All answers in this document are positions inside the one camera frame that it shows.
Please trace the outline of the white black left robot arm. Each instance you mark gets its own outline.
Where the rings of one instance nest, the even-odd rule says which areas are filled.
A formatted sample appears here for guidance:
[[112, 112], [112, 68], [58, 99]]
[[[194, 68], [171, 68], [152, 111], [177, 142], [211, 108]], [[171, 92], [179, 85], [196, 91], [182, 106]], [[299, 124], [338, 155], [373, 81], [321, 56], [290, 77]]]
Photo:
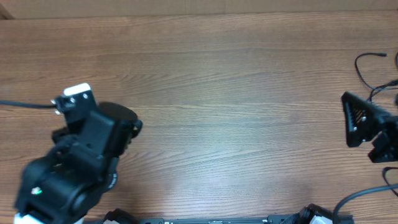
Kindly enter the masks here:
[[143, 123], [116, 103], [57, 103], [66, 127], [22, 173], [15, 223], [76, 223], [113, 188], [119, 158]]

